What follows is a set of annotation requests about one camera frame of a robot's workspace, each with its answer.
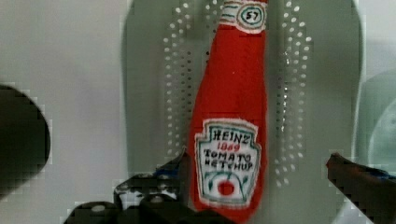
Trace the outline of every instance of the bottle neck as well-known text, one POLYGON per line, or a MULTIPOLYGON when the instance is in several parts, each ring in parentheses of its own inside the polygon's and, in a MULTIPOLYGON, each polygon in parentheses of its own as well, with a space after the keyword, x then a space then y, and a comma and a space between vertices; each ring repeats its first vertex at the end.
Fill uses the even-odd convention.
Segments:
POLYGON ((219 24, 234 26, 247 34, 265 30, 267 4, 263 1, 226 0, 219 24))

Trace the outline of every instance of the plush ketchup bottle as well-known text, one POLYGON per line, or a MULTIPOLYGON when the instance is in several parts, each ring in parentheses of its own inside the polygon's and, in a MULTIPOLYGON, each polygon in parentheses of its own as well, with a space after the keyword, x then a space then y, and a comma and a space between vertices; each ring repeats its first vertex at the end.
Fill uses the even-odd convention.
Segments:
POLYGON ((226 0, 192 113, 191 199, 244 223, 260 204, 267 157, 266 1, 226 0))

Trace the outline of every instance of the tomato graphic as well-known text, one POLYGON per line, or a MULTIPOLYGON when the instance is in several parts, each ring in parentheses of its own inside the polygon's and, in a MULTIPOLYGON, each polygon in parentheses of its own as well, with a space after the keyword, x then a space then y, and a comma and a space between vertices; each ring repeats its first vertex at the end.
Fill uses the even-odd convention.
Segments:
POLYGON ((235 190, 235 186, 229 180, 223 180, 218 184, 218 191, 221 195, 229 196, 233 194, 234 190, 235 190))

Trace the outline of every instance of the heinz label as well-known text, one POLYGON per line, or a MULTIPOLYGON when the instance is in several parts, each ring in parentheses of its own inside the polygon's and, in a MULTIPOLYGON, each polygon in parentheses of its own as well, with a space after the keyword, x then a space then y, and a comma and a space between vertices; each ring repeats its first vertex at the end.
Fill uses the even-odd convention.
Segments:
POLYGON ((195 135, 198 190, 203 203, 249 206, 260 169, 258 127, 242 119, 206 119, 195 135))

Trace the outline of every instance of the black object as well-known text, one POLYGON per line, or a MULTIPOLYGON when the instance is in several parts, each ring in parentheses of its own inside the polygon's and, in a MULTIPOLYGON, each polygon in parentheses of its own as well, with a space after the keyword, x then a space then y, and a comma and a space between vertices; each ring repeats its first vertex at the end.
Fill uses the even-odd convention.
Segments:
POLYGON ((160 174, 135 175, 118 185, 114 190, 114 204, 85 203, 77 207, 64 224, 234 224, 214 211, 196 213, 187 206, 187 183, 190 182, 187 154, 183 153, 159 170, 160 174), (174 169, 177 175, 167 173, 174 169), (97 213, 98 205, 102 205, 102 213, 97 213))
POLYGON ((113 224, 117 223, 119 213, 114 203, 84 203, 75 208, 64 224, 113 224))
POLYGON ((0 85, 0 199, 37 175, 50 155, 50 132, 37 106, 0 85))
POLYGON ((328 179, 375 224, 396 223, 396 177, 359 165, 338 153, 326 166, 328 179))
POLYGON ((168 175, 135 175, 114 189, 114 204, 124 210, 138 206, 143 198, 150 194, 167 194, 179 200, 180 182, 168 175))
POLYGON ((84 203, 64 224, 234 224, 222 215, 205 210, 195 213, 165 194, 150 194, 139 206, 121 211, 113 203, 84 203))
POLYGON ((187 153, 157 169, 151 175, 134 175, 114 189, 114 204, 121 210, 138 206, 140 201, 150 194, 167 194, 187 204, 189 197, 190 164, 187 153))

